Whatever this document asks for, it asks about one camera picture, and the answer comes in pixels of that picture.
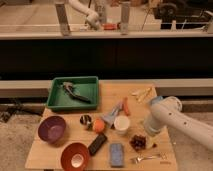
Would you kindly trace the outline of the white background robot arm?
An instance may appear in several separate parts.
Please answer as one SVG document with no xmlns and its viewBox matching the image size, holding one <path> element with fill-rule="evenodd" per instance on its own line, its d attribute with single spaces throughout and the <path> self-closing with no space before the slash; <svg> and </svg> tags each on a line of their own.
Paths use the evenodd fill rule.
<svg viewBox="0 0 213 171">
<path fill-rule="evenodd" d="M 96 11 L 83 5 L 79 0 L 68 0 L 70 6 L 86 16 L 86 22 L 94 29 L 100 28 L 99 15 Z"/>
</svg>

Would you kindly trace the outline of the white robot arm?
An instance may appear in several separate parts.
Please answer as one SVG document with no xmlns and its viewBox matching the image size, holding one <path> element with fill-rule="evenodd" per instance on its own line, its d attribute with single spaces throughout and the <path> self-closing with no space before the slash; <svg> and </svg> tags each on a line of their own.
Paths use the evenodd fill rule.
<svg viewBox="0 0 213 171">
<path fill-rule="evenodd" d="M 181 110 L 182 103 L 174 96 L 154 102 L 144 120 L 144 130 L 154 137 L 164 126 L 170 126 L 213 151 L 213 126 L 190 118 Z"/>
</svg>

